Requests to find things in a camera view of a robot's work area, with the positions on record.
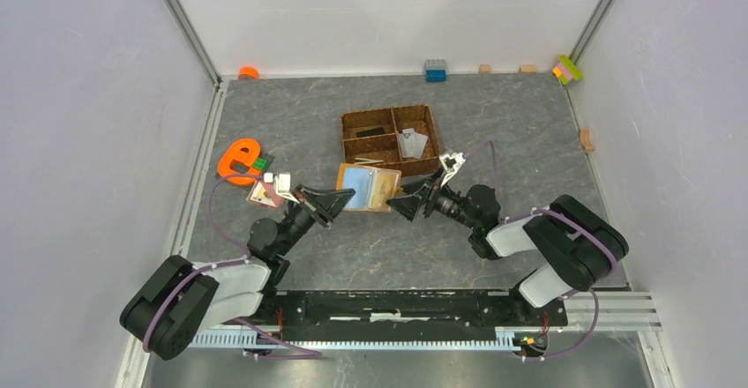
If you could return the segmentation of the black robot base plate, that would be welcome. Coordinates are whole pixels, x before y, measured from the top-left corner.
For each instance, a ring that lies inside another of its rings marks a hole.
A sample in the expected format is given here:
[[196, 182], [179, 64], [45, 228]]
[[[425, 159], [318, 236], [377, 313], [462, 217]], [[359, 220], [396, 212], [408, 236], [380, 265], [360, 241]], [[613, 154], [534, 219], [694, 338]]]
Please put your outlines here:
[[504, 290], [279, 291], [248, 321], [285, 341], [478, 341], [497, 328], [539, 332], [568, 323], [559, 300], [535, 309]]

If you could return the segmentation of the yellow leather card holder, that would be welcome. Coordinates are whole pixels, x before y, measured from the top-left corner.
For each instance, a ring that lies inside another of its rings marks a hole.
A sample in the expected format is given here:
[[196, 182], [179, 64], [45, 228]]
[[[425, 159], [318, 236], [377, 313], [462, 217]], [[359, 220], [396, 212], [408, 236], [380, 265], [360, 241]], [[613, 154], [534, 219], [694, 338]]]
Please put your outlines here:
[[399, 170], [341, 163], [336, 189], [355, 191], [344, 207], [345, 211], [389, 213], [392, 208], [386, 201], [394, 197], [400, 179]]

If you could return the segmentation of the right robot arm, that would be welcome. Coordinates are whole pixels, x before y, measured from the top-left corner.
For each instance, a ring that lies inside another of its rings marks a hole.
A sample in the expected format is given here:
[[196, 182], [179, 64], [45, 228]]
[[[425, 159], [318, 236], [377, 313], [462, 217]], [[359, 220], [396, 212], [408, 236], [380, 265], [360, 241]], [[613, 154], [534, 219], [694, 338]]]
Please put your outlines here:
[[531, 325], [545, 306], [565, 295], [587, 292], [613, 272], [630, 247], [622, 234], [571, 195], [518, 217], [504, 217], [495, 189], [476, 184], [452, 190], [442, 172], [406, 184], [387, 204], [408, 220], [440, 213], [470, 229], [468, 242], [481, 258], [499, 260], [538, 251], [545, 263], [515, 287], [512, 318]]

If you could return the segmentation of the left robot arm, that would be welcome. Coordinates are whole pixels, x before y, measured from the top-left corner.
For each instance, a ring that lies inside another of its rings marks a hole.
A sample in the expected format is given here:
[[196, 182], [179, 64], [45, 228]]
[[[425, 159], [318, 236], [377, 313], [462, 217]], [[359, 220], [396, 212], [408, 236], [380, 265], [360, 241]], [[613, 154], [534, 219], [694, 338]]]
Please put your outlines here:
[[329, 228], [356, 192], [298, 185], [290, 194], [282, 220], [252, 223], [243, 256], [213, 263], [167, 257], [124, 306], [119, 324], [145, 352], [171, 360], [216, 325], [248, 317], [270, 322], [277, 312], [272, 294], [290, 266], [286, 255], [314, 226]]

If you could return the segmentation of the white card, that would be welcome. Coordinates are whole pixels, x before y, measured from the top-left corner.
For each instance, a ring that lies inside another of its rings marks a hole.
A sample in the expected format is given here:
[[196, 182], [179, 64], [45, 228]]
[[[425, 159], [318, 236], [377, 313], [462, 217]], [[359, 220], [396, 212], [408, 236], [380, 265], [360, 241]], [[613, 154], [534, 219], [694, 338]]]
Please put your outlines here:
[[413, 128], [407, 128], [398, 134], [398, 140], [403, 149], [412, 149], [417, 141], [417, 134]]

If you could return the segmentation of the black grey VIP card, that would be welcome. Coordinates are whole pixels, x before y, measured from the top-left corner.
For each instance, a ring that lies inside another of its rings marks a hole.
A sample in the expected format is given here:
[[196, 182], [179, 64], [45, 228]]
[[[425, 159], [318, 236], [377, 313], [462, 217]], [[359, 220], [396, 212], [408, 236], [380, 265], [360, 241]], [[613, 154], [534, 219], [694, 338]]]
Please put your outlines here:
[[376, 128], [371, 128], [371, 129], [364, 130], [364, 131], [357, 131], [355, 135], [358, 138], [367, 138], [367, 137], [385, 135], [386, 133], [387, 131], [384, 127], [376, 127]]

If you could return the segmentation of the blue cards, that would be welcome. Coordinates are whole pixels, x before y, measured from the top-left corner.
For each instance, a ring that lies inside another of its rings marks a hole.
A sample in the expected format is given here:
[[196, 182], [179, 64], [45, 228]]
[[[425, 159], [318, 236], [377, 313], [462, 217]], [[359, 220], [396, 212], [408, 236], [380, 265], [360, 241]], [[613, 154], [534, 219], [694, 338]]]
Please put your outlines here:
[[361, 211], [370, 208], [370, 192], [374, 174], [373, 168], [346, 167], [344, 169], [341, 188], [355, 191], [355, 195], [345, 207], [346, 210]]

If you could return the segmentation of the gold VIP card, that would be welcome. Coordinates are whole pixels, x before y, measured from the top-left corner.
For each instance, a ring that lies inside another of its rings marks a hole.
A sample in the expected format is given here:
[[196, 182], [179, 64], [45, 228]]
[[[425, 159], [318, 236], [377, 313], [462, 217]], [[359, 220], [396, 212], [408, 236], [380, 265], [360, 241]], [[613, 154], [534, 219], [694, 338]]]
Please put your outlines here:
[[370, 209], [378, 212], [389, 212], [390, 206], [386, 201], [393, 197], [398, 188], [399, 180], [399, 173], [377, 172], [371, 186]]

